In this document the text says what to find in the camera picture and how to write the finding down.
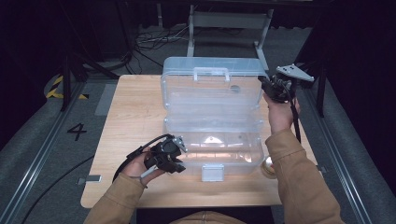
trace stacked plastic container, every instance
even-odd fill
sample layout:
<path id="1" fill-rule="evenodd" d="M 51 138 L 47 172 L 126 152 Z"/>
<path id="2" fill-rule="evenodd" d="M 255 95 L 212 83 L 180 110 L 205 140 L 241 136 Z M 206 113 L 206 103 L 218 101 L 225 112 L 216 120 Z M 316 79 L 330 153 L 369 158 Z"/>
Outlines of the stacked plastic container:
<path id="1" fill-rule="evenodd" d="M 222 181 L 251 173 L 263 160 L 258 59 L 171 57 L 162 75 L 164 132 L 181 135 L 184 175 Z"/>

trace plastic box lid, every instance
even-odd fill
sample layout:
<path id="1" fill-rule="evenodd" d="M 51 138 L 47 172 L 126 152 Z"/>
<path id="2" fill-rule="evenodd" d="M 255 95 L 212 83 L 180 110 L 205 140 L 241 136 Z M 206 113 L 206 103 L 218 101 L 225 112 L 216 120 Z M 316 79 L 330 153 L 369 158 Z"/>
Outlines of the plastic box lid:
<path id="1" fill-rule="evenodd" d="M 262 124 L 258 76 L 267 76 L 258 59 L 166 59 L 162 91 L 167 130 L 258 132 Z"/>

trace plastic box handle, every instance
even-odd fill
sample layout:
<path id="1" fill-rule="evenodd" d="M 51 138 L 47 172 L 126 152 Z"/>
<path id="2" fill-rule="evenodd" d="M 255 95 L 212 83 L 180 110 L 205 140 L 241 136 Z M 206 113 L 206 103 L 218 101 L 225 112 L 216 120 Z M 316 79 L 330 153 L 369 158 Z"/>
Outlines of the plastic box handle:
<path id="1" fill-rule="evenodd" d="M 225 81 L 230 81 L 230 72 L 228 68 L 224 67 L 194 67 L 194 81 L 198 81 L 198 75 L 200 76 L 225 76 Z"/>

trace tan jacket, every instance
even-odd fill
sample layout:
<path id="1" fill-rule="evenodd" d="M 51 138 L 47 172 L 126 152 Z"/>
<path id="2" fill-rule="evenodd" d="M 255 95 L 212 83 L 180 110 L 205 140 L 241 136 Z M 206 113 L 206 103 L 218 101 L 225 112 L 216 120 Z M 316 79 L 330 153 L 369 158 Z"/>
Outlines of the tan jacket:
<path id="1" fill-rule="evenodd" d="M 316 165 L 290 129 L 273 134 L 266 141 L 278 180 L 279 197 L 286 223 L 344 223 L 340 206 L 329 191 Z M 138 179 L 120 174 L 88 214 L 85 223 L 129 223 L 144 187 Z M 214 212 L 200 212 L 172 224 L 210 221 L 217 224 L 244 223 Z"/>

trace person's right hand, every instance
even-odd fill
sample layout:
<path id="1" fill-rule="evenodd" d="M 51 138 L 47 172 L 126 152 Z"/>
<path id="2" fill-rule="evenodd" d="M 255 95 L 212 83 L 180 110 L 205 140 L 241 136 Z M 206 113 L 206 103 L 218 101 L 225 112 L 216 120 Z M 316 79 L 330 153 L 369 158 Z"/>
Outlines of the person's right hand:
<path id="1" fill-rule="evenodd" d="M 268 120 L 271 126 L 271 134 L 278 133 L 282 130 L 289 129 L 293 123 L 293 114 L 290 108 L 290 102 L 281 104 L 276 103 L 267 95 L 263 95 L 268 104 Z M 300 113 L 300 105 L 298 104 L 297 97 L 293 99 L 297 112 Z"/>

